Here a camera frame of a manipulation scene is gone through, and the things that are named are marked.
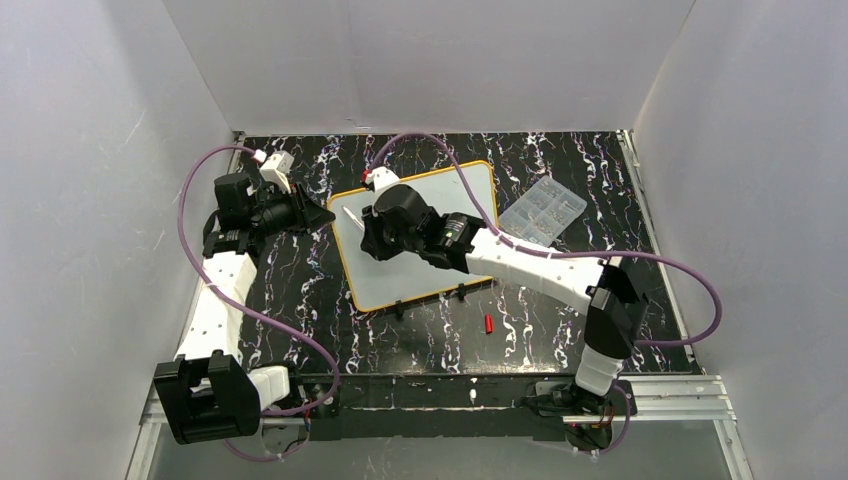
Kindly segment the red whiteboard marker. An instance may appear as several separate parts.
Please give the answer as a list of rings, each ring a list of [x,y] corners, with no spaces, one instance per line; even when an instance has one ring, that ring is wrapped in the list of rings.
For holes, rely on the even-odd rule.
[[[347,217],[351,220],[351,222],[361,231],[365,231],[365,225],[361,218],[357,216],[351,209],[346,206],[342,207],[343,212],[347,215]]]

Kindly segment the yellow framed whiteboard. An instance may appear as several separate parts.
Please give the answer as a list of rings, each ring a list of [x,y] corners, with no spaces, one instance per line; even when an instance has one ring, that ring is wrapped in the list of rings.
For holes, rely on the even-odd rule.
[[[403,252],[377,261],[360,249],[361,232],[343,212],[346,206],[361,218],[362,208],[378,196],[365,188],[332,196],[327,204],[336,215],[333,232],[338,244],[352,302],[361,312],[394,308],[459,286],[483,281],[465,261],[475,234],[497,220],[494,174],[482,160],[399,178],[419,192],[440,218],[425,250]]]

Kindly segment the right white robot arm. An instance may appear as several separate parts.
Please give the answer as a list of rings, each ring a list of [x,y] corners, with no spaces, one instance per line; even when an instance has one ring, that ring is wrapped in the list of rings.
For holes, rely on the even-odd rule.
[[[536,250],[460,212],[440,214],[405,184],[389,187],[362,209],[361,248],[377,261],[417,255],[443,270],[507,280],[552,297],[586,317],[584,349],[575,375],[578,389],[609,393],[635,351],[648,307],[647,295],[629,276],[631,260],[566,259]]]

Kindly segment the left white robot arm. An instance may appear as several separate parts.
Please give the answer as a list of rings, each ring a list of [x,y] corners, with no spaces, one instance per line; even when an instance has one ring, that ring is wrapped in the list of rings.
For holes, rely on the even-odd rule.
[[[199,295],[174,359],[158,364],[153,378],[180,444],[253,435],[262,414],[305,401],[305,394],[291,391],[297,377],[292,364],[242,366],[241,308],[268,239],[313,233],[335,219],[300,186],[260,194],[246,173],[217,178],[214,193],[217,208],[203,230],[202,268],[217,289]]]

